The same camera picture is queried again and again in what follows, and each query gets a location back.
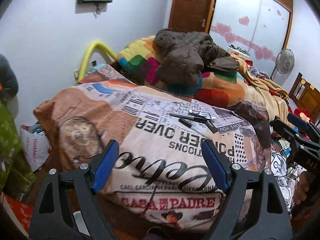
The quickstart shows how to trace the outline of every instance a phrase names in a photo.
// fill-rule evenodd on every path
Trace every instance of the white plastic bag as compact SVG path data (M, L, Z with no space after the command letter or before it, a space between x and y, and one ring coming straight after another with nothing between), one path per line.
M39 169L49 157L51 145L45 135L30 133L26 126L20 127L20 137L23 145L24 155L34 172Z

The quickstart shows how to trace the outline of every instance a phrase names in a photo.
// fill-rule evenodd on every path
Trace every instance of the frosted glass door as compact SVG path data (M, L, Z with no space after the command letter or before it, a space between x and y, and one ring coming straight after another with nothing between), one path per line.
M230 44L248 51L261 0L216 0L209 34L225 50Z
M284 44L289 16L289 11L277 1L261 0L257 29L249 54L254 66L270 76L276 65L276 57Z

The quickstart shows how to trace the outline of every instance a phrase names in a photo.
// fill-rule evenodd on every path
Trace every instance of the pink heart decal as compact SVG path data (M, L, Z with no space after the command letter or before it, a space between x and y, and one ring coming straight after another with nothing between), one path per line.
M246 16L246 17L239 18L239 23L242 24L242 25L248 26L248 24L249 24L249 17Z
M226 40L227 43L232 43L236 41L236 36L232 33L226 33L224 35L224 39Z
M229 25L224 25L222 23L218 23L216 25L218 33L223 37L226 33L231 32L231 27Z
M269 59L273 56L273 51L268 49L267 47L262 47L262 53L264 55L264 59Z
M254 55L256 56L256 59L263 59L263 57L264 57L261 49L256 49L256 50L254 51Z

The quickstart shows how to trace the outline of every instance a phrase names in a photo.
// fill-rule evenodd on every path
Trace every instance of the black dots pattern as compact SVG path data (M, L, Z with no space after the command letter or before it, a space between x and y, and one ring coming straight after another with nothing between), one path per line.
M244 152L243 135L235 133L235 150L236 150L236 163L246 163L247 157Z

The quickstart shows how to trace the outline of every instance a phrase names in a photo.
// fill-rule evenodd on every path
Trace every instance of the yellow foam tube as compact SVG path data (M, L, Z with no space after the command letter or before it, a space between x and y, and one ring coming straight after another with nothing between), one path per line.
M89 60L90 60L95 48L100 49L102 52L105 52L106 54L108 54L113 60L116 60L116 54L106 44L104 44L101 41L93 41L89 45L89 47L87 48L87 50L84 54L84 58L82 60L81 66L80 66L80 73L79 73L79 77L78 77L78 82L80 82L81 80L84 79L85 73L87 70L87 65L89 63Z

